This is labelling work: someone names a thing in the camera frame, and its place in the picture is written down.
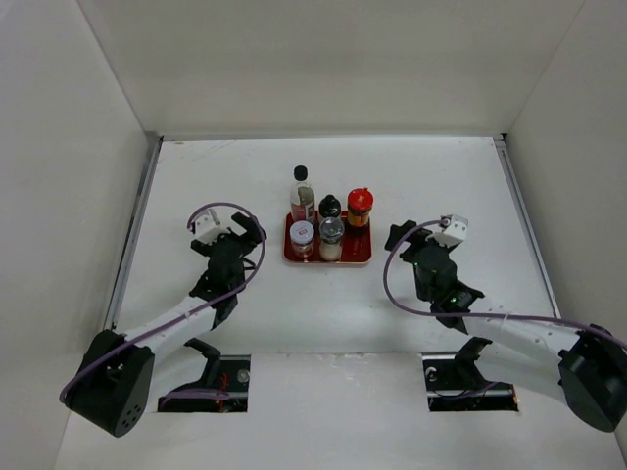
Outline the red-capped sauce jar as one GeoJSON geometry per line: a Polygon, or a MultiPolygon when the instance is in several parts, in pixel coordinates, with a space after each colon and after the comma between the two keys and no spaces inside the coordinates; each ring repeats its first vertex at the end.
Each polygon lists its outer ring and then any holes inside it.
{"type": "Polygon", "coordinates": [[[368,188],[353,189],[347,197],[347,221],[357,229],[368,226],[374,198],[368,188]]]}

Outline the small white-lidded jar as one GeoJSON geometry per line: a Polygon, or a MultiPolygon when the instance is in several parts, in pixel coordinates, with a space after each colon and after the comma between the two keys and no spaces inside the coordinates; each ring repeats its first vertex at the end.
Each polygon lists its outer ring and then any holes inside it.
{"type": "Polygon", "coordinates": [[[306,220],[292,223],[289,229],[290,245],[294,255],[300,259],[308,258],[314,252],[314,226],[306,220]]]}

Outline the tall black-capped clear bottle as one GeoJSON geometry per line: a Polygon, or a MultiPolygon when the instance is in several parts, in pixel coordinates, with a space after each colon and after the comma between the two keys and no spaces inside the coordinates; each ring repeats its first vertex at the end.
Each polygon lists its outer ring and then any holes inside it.
{"type": "Polygon", "coordinates": [[[315,221],[314,188],[308,180],[309,172],[304,165],[297,165],[293,170],[295,179],[290,190],[290,207],[294,221],[315,221]]]}

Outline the grey-capped salt shaker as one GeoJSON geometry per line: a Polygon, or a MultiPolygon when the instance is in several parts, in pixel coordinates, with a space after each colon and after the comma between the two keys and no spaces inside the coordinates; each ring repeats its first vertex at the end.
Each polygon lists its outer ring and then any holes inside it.
{"type": "Polygon", "coordinates": [[[337,217],[327,217],[319,225],[319,254],[325,261],[337,261],[342,256],[345,226],[337,217]]]}

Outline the small black-capped bottle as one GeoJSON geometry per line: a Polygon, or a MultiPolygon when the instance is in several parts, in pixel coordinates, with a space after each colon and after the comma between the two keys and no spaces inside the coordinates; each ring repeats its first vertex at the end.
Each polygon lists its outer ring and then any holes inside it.
{"type": "Polygon", "coordinates": [[[333,195],[325,196],[318,205],[318,216],[321,220],[326,218],[340,218],[342,213],[342,205],[340,201],[333,195]]]}

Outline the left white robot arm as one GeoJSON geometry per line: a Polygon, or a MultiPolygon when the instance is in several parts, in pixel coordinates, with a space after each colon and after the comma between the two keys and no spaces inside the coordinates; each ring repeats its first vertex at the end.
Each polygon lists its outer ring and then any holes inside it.
{"type": "Polygon", "coordinates": [[[219,327],[235,309],[238,295],[258,274],[259,262],[248,256],[264,251],[266,234],[257,218],[234,203],[231,219],[241,233],[218,219],[219,205],[195,210],[186,228],[191,249],[208,261],[206,270],[183,300],[156,319],[125,332],[105,329],[92,340],[59,401],[109,435],[126,435],[145,412],[155,367],[183,346],[218,352],[200,335],[219,327]]]}

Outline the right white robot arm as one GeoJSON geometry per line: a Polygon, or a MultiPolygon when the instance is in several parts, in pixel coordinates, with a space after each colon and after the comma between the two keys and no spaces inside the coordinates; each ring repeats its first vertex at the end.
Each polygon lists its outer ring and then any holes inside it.
{"type": "Polygon", "coordinates": [[[599,325],[523,315],[494,304],[458,279],[452,251],[466,238],[466,219],[444,215],[392,225],[385,249],[412,268],[423,314],[468,336],[454,359],[464,386],[509,383],[550,397],[605,433],[626,415],[626,344],[599,325]]]}

